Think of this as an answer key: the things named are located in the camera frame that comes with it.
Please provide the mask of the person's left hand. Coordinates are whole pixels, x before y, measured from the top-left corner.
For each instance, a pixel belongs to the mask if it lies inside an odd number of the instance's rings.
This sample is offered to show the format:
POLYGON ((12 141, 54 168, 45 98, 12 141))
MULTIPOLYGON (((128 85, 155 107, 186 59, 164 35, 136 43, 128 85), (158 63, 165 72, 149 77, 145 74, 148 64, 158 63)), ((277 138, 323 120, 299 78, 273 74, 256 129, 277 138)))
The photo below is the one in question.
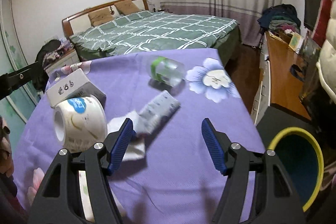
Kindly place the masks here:
POLYGON ((6 177, 11 177, 14 173, 14 163, 12 157, 11 143, 9 139, 10 129, 6 121, 1 117, 1 137, 0 137, 0 173, 6 177))

